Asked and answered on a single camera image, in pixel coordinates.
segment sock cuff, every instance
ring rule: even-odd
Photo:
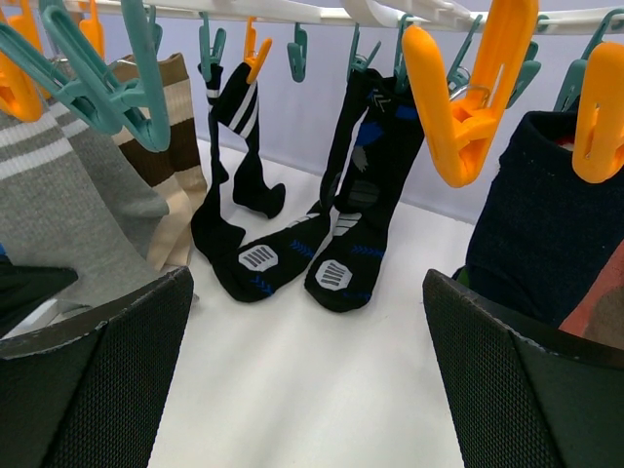
[[[577,117],[576,112],[528,112],[511,137],[510,149],[514,150],[505,151],[500,157],[500,170],[508,167],[533,169],[579,187],[624,186],[624,171],[601,184],[585,182],[574,172],[572,152],[556,141],[574,135]]]

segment white background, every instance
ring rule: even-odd
[[[338,7],[339,0],[306,0],[319,6]],[[542,0],[541,10],[597,8],[616,5],[613,0]],[[489,8],[488,0],[464,0],[473,11]],[[121,17],[103,17],[106,33],[106,51],[109,60],[128,54],[131,49]],[[208,138],[207,103],[205,87],[197,72],[199,61],[200,21],[160,19],[165,33],[159,58],[183,52],[193,82],[198,136]],[[243,55],[245,24],[242,22],[211,21],[214,37],[218,27],[227,31],[222,65],[224,76],[240,63]],[[261,152],[268,159],[321,174],[325,169],[333,129],[342,103],[346,83],[346,67],[351,46],[351,27],[304,26],[308,32],[308,65],[303,83],[297,84],[290,75],[286,45],[293,39],[293,26],[288,24],[258,24],[258,41],[270,36],[273,47],[259,75]],[[434,32],[447,66],[461,45],[463,33]],[[610,40],[621,41],[621,36],[610,35]],[[551,110],[568,65],[582,54],[588,36],[536,36],[540,49],[537,59],[542,70],[516,105],[505,114],[487,163],[479,179],[468,187],[451,189],[436,174],[429,151],[423,147],[414,164],[404,193],[404,201],[443,215],[474,222],[488,194],[491,179],[496,173],[496,161],[504,150],[510,134],[523,114],[532,109]],[[381,50],[373,66],[382,73],[392,72],[396,30],[363,28],[360,51],[367,54],[373,44],[382,41]],[[480,36],[475,37],[464,64],[472,67]],[[244,142],[227,132],[221,132],[221,142],[236,149],[244,149]]]

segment gray sock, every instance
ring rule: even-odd
[[[99,306],[155,280],[47,111],[34,123],[0,112],[0,239],[15,265],[69,267],[57,298]]]
[[[51,100],[50,112],[119,227],[147,258],[156,226],[169,214],[167,202],[138,175],[110,136],[89,127],[60,102]]]

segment black athletic sock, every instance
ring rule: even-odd
[[[250,85],[250,66],[241,63],[225,84],[221,97],[214,104],[216,120],[245,139],[248,153],[234,175],[234,203],[264,213],[269,219],[284,207],[286,186],[278,183],[268,188],[264,183],[260,161],[259,99],[257,81]]]
[[[215,105],[219,97],[223,68],[213,64],[211,71],[212,79],[206,83],[206,96],[209,105]],[[208,114],[208,130],[211,135],[213,180],[204,203],[191,219],[191,232],[197,249],[212,263],[223,254],[238,249],[245,237],[245,229],[233,226],[221,217],[220,186],[227,181],[228,175],[219,159],[218,122],[212,112]]]
[[[8,261],[0,262],[0,338],[76,280],[78,275],[69,268],[15,266]]]
[[[346,312],[371,300],[392,215],[424,133],[411,90],[394,93],[396,80],[382,80],[370,94],[349,168],[335,206],[333,239],[314,260],[305,288],[324,307]]]
[[[558,140],[576,113],[529,112],[500,157],[466,255],[470,289],[558,327],[624,239],[624,171],[591,184]]]
[[[333,197],[351,144],[353,129],[369,105],[379,74],[354,71],[347,84],[320,198],[312,209],[286,229],[258,239],[214,263],[214,273],[237,300],[255,302],[272,295],[303,273],[330,233]]]

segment drying rack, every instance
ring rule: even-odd
[[[88,0],[65,2],[70,11],[81,11],[80,3]],[[342,8],[325,8],[292,0],[144,0],[145,6],[155,6],[162,18],[198,19],[206,12],[212,20],[243,21],[257,17],[262,22],[299,22],[302,24],[353,25],[372,27],[397,27],[404,13],[414,15],[413,23],[429,30],[467,32],[473,20],[483,15],[481,29],[488,12],[472,12],[459,2],[449,0],[342,0]],[[38,0],[31,0],[37,8]],[[11,5],[0,0],[0,5]],[[97,0],[103,14],[121,14],[119,0]],[[605,15],[614,7],[584,10],[540,12],[536,34],[590,35],[596,31]],[[624,20],[617,15],[614,21]],[[624,27],[610,28],[607,33],[624,32]]]

